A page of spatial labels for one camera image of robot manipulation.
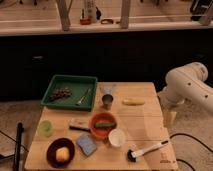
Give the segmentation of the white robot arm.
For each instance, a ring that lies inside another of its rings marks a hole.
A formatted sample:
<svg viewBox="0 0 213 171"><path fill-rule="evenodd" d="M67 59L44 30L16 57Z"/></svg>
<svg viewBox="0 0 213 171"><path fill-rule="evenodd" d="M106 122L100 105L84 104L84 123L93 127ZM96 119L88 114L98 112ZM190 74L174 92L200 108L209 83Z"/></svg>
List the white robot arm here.
<svg viewBox="0 0 213 171"><path fill-rule="evenodd" d="M165 127L173 124L177 114L174 108L183 104L186 99L213 114L213 88L205 84L207 78L208 70L200 62L174 68L166 74L166 86L158 95Z"/></svg>

